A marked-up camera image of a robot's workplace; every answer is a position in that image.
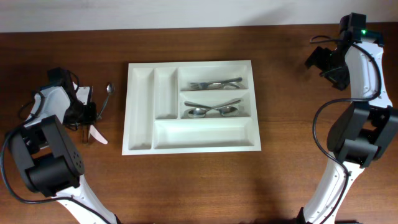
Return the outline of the steel kitchen tongs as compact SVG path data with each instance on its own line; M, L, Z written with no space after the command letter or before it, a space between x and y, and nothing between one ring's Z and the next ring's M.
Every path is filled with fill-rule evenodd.
M89 103L87 105L83 105L84 106L84 111L83 111L83 118L82 118L82 122L81 122L81 126L82 126L82 143L84 145L87 145L89 143L89 127L91 122L93 121L94 115L94 109L93 109L93 104L91 102L91 100L89 101Z

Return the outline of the steel fork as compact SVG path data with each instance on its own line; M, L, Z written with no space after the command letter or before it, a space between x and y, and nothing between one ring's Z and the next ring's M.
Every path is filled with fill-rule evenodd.
M240 86L235 83L212 83L209 84L207 90L235 90L240 89Z
M193 90L215 90L219 88L224 88L226 86L231 86L233 88L240 88L237 83L243 80L242 77L232 78L228 80L218 80L212 82L191 82L189 87Z

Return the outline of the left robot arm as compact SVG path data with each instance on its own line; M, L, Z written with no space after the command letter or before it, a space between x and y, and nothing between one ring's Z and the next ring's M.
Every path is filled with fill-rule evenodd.
M1 176L9 193L18 201L37 205L58 202L79 223L119 223L97 198L85 178L85 165L68 131L83 130L82 141L108 140L96 129L101 113L91 96L90 86L64 68L47 71L49 83L32 92L32 107L23 123L5 135L1 152L9 150L25 186L42 200L24 199L12 189L5 166Z

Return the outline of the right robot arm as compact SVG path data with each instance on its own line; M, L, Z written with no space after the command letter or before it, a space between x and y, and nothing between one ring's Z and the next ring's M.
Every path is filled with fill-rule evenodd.
M352 12L341 18L339 37L317 35L312 44L334 42L335 50L317 47L305 66L320 69L338 90L350 89L347 99L331 100L320 113L335 103L349 106L329 130L326 147L320 147L328 162L322 179L294 223L336 223L336 214L353 182L372 161L382 157L397 134L397 110L388 97L382 72L384 39L366 28L366 15Z

